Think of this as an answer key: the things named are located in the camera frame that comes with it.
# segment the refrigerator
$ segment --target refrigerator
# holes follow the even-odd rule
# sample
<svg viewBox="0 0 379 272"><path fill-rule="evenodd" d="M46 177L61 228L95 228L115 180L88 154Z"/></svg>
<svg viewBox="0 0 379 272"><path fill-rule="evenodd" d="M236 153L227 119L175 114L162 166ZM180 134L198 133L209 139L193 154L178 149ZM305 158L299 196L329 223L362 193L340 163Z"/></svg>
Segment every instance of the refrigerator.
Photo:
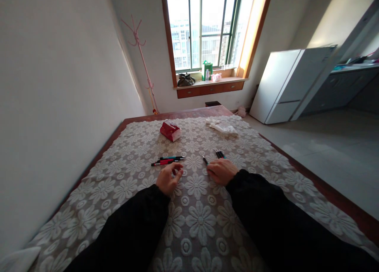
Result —
<svg viewBox="0 0 379 272"><path fill-rule="evenodd" d="M271 52L250 115L264 124L289 121L335 48Z"/></svg>

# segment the marker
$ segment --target marker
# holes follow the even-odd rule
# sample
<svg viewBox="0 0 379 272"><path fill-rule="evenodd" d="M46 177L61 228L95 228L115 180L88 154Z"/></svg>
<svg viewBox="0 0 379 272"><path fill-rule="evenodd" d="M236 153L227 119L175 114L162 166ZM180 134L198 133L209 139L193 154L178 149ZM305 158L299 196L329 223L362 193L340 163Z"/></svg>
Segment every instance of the marker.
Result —
<svg viewBox="0 0 379 272"><path fill-rule="evenodd" d="M156 162L165 162L165 161L181 161L182 159L159 159Z"/></svg>
<svg viewBox="0 0 379 272"><path fill-rule="evenodd" d="M158 166L158 165L165 165L165 164L170 164L173 163L174 161L162 161L162 162L157 162L157 163L152 163L151 166Z"/></svg>
<svg viewBox="0 0 379 272"><path fill-rule="evenodd" d="M163 159L184 159L185 157L184 156L178 156L178 157L165 157L165 158L159 158L160 160L163 160Z"/></svg>
<svg viewBox="0 0 379 272"><path fill-rule="evenodd" d="M218 150L216 150L216 156L217 156L218 158L221 158L221 155L220 155L220 153L218 152Z"/></svg>
<svg viewBox="0 0 379 272"><path fill-rule="evenodd" d="M222 152L221 150L219 150L219 151L220 151L221 158L226 158L226 157L224 156L223 152Z"/></svg>
<svg viewBox="0 0 379 272"><path fill-rule="evenodd" d="M216 150L216 155L218 158L225 158L224 154L222 153L221 150Z"/></svg>
<svg viewBox="0 0 379 272"><path fill-rule="evenodd" d="M207 162L205 156L203 156L203 161L205 162L205 165L208 165L208 162Z"/></svg>

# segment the drawer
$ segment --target drawer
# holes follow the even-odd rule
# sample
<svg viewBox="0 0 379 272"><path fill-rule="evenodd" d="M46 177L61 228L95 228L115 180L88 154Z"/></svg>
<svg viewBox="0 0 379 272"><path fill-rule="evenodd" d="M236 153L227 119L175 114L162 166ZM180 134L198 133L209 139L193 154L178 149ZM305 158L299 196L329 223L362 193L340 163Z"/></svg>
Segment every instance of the drawer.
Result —
<svg viewBox="0 0 379 272"><path fill-rule="evenodd" d="M235 90L241 90L244 87L244 82L233 82L225 84L210 84L206 86L198 86L194 88L185 88L176 90L178 98L187 98L193 96L202 96L207 94L217 94L221 92L230 92Z"/></svg>
<svg viewBox="0 0 379 272"><path fill-rule="evenodd" d="M202 86L199 87L200 89L200 95L207 95L207 94L214 94L222 92L223 85L222 84L214 84L209 86Z"/></svg>
<svg viewBox="0 0 379 272"><path fill-rule="evenodd" d="M199 96L200 94L200 87L198 88L185 88L182 90L176 90L178 93L178 98L186 98L186 97L192 97L192 96Z"/></svg>
<svg viewBox="0 0 379 272"><path fill-rule="evenodd" d="M222 84L223 86L223 91L228 92L228 91L234 91L234 90L241 90L244 87L244 82L235 82L235 83L227 83L227 84Z"/></svg>

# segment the coat rack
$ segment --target coat rack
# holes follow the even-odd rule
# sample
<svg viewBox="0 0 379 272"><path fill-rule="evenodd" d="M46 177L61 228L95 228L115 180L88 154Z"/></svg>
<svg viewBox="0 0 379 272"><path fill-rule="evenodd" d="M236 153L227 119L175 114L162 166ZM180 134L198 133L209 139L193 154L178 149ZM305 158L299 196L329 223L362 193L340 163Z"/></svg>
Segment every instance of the coat rack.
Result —
<svg viewBox="0 0 379 272"><path fill-rule="evenodd" d="M151 80L150 80L150 77L149 77L149 73L147 72L147 68L146 68L146 63L145 63L145 59L143 58L143 54L142 54L142 49L141 49L141 46L144 46L146 44L146 40L143 44L140 43L139 41L139 37L138 37L138 29L141 25L141 22L142 20L139 21L139 24L137 26L137 29L135 29L135 25L134 25L134 19L133 19L133 15L131 15L131 21L133 22L133 29L125 22L121 19L121 21L127 26L129 27L129 29L133 32L133 35L134 35L134 38L135 38L135 43L132 44L128 41L128 43L132 46L136 46L138 45L138 48L139 48L139 52L141 53L141 57L142 57L142 61L143 61L143 66L145 67L145 71L146 71L146 75L147 75L147 82L149 84L149 87L145 87L149 90L149 94L150 94L150 99L151 99L151 104L153 106L153 113L154 114L159 114L159 110L158 110L158 105L157 105L157 102L155 101L155 96L154 96L154 84L151 84Z"/></svg>

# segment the floral lace pattern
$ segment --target floral lace pattern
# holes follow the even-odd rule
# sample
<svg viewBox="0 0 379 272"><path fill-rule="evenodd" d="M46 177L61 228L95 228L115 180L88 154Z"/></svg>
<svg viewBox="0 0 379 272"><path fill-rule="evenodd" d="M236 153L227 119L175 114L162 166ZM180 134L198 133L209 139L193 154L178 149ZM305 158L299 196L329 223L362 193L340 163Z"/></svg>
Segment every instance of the floral lace pattern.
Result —
<svg viewBox="0 0 379 272"><path fill-rule="evenodd" d="M28 244L40 246L34 271L63 271L99 235L108 217L138 191L155 183L162 156L184 155L183 177L171 196L169 217L151 271L264 271L263 260L232 208L224 187L205 170L220 148L238 168L264 176L286 197L340 239L375 258L379 249L356 222L318 192L313 182L261 138L238 116L227 121L238 137L222 136L205 125L206 118L176 119L182 137L168 141L159 133L162 121L131 123L105 151L69 199Z"/></svg>

